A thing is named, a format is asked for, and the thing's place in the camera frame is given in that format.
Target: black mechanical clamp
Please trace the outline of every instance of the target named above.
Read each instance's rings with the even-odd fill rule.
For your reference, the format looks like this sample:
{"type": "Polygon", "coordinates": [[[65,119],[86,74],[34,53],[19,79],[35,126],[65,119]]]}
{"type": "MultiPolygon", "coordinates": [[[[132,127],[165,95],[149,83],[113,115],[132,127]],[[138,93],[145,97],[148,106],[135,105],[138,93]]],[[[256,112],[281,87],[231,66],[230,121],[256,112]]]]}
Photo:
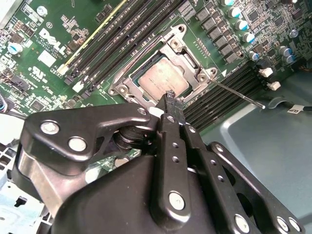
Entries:
{"type": "Polygon", "coordinates": [[[12,174],[45,203],[51,234],[305,233],[296,217],[223,145],[208,146],[168,92],[134,103],[31,115],[12,174]],[[141,149],[91,184],[88,165],[141,149]]]}

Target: capacitor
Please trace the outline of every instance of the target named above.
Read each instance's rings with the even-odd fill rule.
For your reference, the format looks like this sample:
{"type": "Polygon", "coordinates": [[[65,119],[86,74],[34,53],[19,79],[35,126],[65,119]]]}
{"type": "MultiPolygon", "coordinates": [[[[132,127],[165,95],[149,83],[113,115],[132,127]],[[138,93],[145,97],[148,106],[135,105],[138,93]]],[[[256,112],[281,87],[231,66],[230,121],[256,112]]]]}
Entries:
{"type": "Polygon", "coordinates": [[[237,18],[240,16],[240,8],[239,7],[236,7],[236,6],[232,6],[229,11],[228,11],[228,16],[230,18],[237,18]]]}
{"type": "Polygon", "coordinates": [[[282,60],[287,64],[291,64],[294,62],[294,56],[293,55],[283,56],[282,60]]]}
{"type": "Polygon", "coordinates": [[[295,29],[292,29],[291,32],[289,33],[290,38],[296,38],[298,36],[298,31],[295,29]]]}
{"type": "Polygon", "coordinates": [[[244,33],[242,40],[247,43],[252,43],[254,41],[254,34],[252,33],[244,33]]]}
{"type": "Polygon", "coordinates": [[[10,43],[7,48],[8,52],[12,55],[17,55],[23,51],[22,45],[18,43],[10,43]]]}
{"type": "Polygon", "coordinates": [[[278,53],[282,56],[288,57],[289,55],[292,54],[292,50],[283,45],[279,48],[278,53]]]}
{"type": "Polygon", "coordinates": [[[48,15],[48,10],[47,8],[45,8],[44,6],[39,6],[37,8],[37,13],[38,15],[40,15],[41,17],[46,17],[48,15]]]}
{"type": "Polygon", "coordinates": [[[234,0],[221,0],[222,6],[233,6],[234,0]]]}
{"type": "Polygon", "coordinates": [[[249,57],[252,61],[256,62],[256,61],[258,61],[258,59],[259,59],[259,54],[255,53],[254,51],[250,51],[250,52],[248,53],[248,57],[249,57]]]}
{"type": "Polygon", "coordinates": [[[236,21],[235,23],[235,28],[238,30],[246,30],[249,28],[247,21],[239,19],[238,21],[236,21]]]}

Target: motherboard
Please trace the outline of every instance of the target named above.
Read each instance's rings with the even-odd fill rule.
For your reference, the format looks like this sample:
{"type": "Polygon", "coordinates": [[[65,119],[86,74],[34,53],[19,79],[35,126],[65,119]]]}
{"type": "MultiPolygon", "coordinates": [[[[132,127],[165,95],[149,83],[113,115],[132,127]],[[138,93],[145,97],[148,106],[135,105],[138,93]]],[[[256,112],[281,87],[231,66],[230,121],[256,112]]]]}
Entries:
{"type": "Polygon", "coordinates": [[[0,94],[26,116],[173,90],[203,130],[242,103],[210,79],[254,96],[312,57],[306,0],[5,1],[0,94]]]}

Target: label sticker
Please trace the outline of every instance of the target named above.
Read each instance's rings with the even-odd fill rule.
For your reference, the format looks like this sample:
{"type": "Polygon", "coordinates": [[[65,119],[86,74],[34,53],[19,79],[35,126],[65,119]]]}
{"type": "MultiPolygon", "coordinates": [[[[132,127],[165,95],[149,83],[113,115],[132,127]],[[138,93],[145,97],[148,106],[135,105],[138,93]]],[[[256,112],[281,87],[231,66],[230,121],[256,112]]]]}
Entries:
{"type": "Polygon", "coordinates": [[[50,55],[46,50],[44,50],[41,55],[38,57],[38,60],[43,62],[48,67],[51,67],[53,63],[56,61],[52,55],[50,55]]]}
{"type": "Polygon", "coordinates": [[[302,105],[294,105],[287,113],[291,113],[291,114],[299,114],[299,112],[301,112],[303,110],[304,106],[302,105]]]}

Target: gray metal panel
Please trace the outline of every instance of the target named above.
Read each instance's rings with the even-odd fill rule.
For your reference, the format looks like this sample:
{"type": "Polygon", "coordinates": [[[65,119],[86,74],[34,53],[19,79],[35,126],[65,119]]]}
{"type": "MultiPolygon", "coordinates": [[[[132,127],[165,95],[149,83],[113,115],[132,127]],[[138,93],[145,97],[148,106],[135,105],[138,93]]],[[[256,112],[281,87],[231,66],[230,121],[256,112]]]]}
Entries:
{"type": "MultiPolygon", "coordinates": [[[[312,106],[312,75],[297,74],[271,92],[312,106]]],[[[220,141],[305,224],[312,233],[312,114],[277,107],[242,109],[203,136],[220,141]]]]}

